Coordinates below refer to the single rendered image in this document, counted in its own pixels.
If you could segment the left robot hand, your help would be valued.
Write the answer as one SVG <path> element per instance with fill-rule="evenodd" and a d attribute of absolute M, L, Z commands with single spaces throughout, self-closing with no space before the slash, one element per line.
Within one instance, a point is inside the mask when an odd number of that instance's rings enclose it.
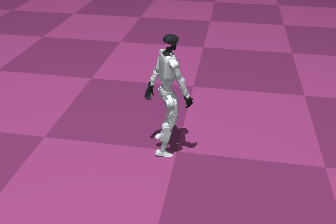
<path fill-rule="evenodd" d="M 154 86 L 150 86 L 151 85 L 151 82 L 149 81 L 149 84 L 148 84 L 148 88 L 146 89 L 146 92 L 145 92 L 145 95 L 144 97 L 147 99 L 147 100 L 150 100 L 151 99 L 151 93 L 153 94 L 154 96 L 154 93 L 153 93 L 153 87 Z M 149 95 L 150 95 L 150 99 L 149 99 Z M 151 99 L 152 100 L 152 99 Z"/>

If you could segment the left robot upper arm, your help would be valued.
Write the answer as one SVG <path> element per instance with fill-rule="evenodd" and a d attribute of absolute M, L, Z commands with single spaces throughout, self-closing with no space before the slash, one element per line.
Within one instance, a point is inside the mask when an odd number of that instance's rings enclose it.
<path fill-rule="evenodd" d="M 165 50 L 165 49 L 160 49 L 159 50 L 159 56 L 158 56 L 156 67 L 155 67 L 156 71 L 159 71 L 159 57 L 160 57 L 160 53 L 161 53 L 162 50 Z"/>

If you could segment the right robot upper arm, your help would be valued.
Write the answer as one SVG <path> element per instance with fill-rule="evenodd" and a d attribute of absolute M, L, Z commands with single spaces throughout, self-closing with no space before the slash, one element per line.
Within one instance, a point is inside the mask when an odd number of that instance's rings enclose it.
<path fill-rule="evenodd" d="M 176 61 L 175 59 L 170 59 L 168 62 L 169 62 L 170 68 L 172 69 L 174 73 L 177 83 L 180 84 L 180 80 L 183 79 L 183 77 L 181 77 L 180 65 L 178 61 Z"/>

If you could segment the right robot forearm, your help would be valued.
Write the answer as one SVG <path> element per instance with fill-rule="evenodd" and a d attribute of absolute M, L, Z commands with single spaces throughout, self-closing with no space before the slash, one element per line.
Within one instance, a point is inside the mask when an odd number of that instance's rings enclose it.
<path fill-rule="evenodd" d="M 186 88 L 186 80 L 184 78 L 180 80 L 179 88 L 181 89 L 182 95 L 188 99 L 190 95 Z"/>

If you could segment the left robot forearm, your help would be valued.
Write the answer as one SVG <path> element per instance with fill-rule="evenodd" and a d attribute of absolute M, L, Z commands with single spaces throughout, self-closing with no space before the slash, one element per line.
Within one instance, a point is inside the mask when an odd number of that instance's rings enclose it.
<path fill-rule="evenodd" d="M 151 85 L 150 85 L 150 86 L 154 86 L 154 85 L 155 85 L 155 82 L 157 81 L 158 76 L 159 76 L 159 72 L 156 71 L 156 69 L 154 68 L 154 70 L 153 70 L 153 75 L 152 75 L 152 77 L 150 78 L 150 82 L 151 82 Z"/>

